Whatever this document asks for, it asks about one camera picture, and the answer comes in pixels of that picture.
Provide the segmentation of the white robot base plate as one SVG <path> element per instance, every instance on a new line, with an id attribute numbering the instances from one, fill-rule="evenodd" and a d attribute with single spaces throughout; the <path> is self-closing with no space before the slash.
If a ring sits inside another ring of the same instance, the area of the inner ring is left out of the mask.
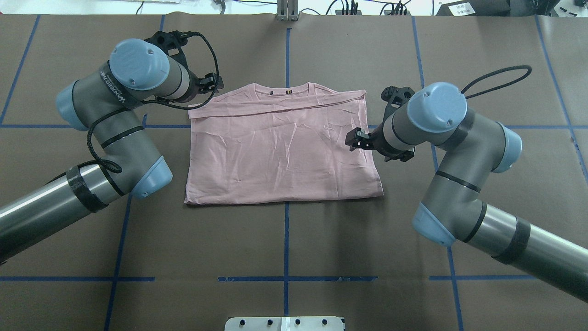
<path id="1" fill-rule="evenodd" d="M 225 331 L 345 331 L 338 316 L 263 316 L 227 319 Z"/>

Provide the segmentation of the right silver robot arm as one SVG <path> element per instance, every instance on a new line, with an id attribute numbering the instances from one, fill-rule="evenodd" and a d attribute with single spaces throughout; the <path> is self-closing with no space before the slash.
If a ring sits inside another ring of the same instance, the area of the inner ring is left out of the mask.
<path id="1" fill-rule="evenodd" d="M 382 123 L 371 132 L 350 130 L 350 151 L 374 150 L 385 161 L 406 162 L 423 143 L 445 151 L 413 217 L 413 227 L 427 239 L 450 247 L 457 240 L 489 254 L 536 279 L 586 302 L 587 249 L 527 220 L 488 205 L 479 198 L 488 176 L 509 170 L 520 158 L 521 137 L 498 121 L 468 106 L 465 92 L 486 78 L 514 70 L 528 77 L 530 65 L 498 69 L 460 89 L 449 82 L 433 82 L 419 91 L 389 86 Z"/>

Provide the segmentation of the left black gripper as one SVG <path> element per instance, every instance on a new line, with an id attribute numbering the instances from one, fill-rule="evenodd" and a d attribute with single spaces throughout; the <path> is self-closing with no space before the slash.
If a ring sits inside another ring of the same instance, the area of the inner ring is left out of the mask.
<path id="1" fill-rule="evenodd" d="M 198 77 L 189 69 L 186 55 L 182 49 L 183 46 L 187 45 L 189 38 L 194 36 L 203 40 L 214 61 L 214 72 L 206 74 L 203 78 Z M 202 33 L 195 31 L 158 31 L 144 41 L 158 47 L 165 55 L 178 63 L 182 81 L 170 96 L 154 96 L 153 100 L 144 100 L 143 103 L 187 103 L 196 96 L 209 94 L 208 98 L 203 102 L 208 103 L 220 89 L 224 88 L 223 80 L 219 73 L 218 57 L 212 45 Z"/>

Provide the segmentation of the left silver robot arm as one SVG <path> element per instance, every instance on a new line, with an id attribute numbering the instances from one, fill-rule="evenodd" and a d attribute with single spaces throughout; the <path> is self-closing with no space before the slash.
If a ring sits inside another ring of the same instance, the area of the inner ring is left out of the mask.
<path id="1" fill-rule="evenodd" d="M 194 110 L 185 103 L 202 94 L 211 101 L 222 88 L 217 56 L 200 32 L 158 31 L 116 44 L 99 69 L 56 97 L 61 117 L 86 133 L 91 160 L 1 208 L 1 262 L 120 197 L 144 199 L 167 186 L 170 167 L 135 109 Z"/>

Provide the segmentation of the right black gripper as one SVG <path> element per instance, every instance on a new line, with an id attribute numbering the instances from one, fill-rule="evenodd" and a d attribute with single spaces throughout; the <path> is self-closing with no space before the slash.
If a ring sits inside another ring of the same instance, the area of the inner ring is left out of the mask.
<path id="1" fill-rule="evenodd" d="M 382 90 L 380 98 L 386 103 L 382 123 L 371 132 L 364 132 L 357 127 L 347 133 L 345 144 L 349 151 L 355 149 L 375 150 L 390 160 L 409 161 L 414 157 L 414 145 L 403 142 L 393 128 L 393 119 L 397 109 L 405 105 L 414 95 L 410 87 L 389 86 Z"/>

